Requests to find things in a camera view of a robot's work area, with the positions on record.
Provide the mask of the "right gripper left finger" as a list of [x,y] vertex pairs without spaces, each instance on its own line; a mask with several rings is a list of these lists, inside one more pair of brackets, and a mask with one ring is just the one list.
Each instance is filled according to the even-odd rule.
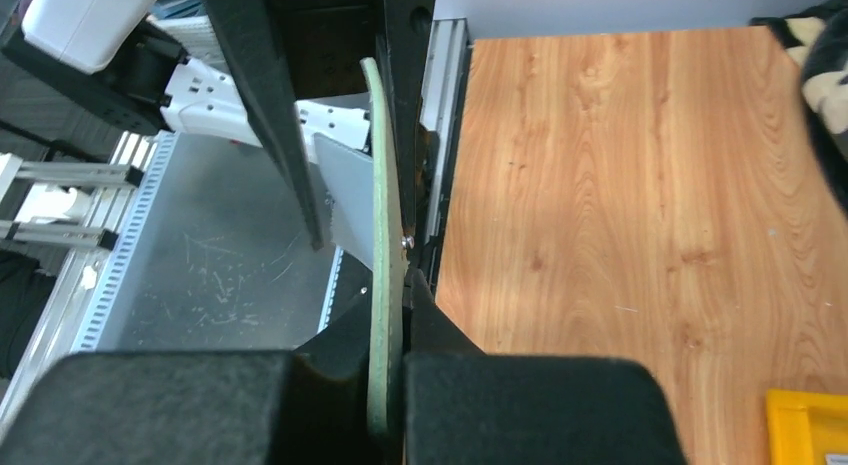
[[373,462],[369,305],[292,351],[80,353],[35,385],[5,464]]

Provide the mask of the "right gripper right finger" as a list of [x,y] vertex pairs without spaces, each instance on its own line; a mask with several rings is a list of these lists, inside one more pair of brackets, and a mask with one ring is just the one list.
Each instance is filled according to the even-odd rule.
[[488,354],[405,277],[409,464],[683,464],[666,396],[620,357]]

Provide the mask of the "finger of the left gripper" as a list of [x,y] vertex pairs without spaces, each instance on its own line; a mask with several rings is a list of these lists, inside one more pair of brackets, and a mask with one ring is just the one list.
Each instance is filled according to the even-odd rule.
[[319,250],[325,234],[282,41],[265,0],[202,0],[248,123],[297,199]]
[[413,234],[428,145],[422,137],[422,83],[435,0],[380,0],[380,64],[391,101],[402,226]]

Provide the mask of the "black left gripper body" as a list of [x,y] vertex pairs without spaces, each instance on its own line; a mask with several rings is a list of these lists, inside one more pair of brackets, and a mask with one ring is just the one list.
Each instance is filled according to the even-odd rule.
[[359,61],[376,51],[377,0],[265,0],[298,99],[366,91]]

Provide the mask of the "green card holder wallet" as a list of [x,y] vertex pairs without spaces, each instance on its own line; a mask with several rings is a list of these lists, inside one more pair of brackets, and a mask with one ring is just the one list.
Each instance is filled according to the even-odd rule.
[[390,105],[377,62],[361,60],[369,93],[374,170],[374,266],[372,273],[367,427],[388,441],[400,436],[402,415],[404,248],[397,163]]

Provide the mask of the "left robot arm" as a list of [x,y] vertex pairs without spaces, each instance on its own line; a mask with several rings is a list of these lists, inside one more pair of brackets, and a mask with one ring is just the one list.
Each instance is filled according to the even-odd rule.
[[1,0],[1,53],[119,128],[260,148],[314,247],[413,246],[435,0],[198,0],[217,59],[160,1]]

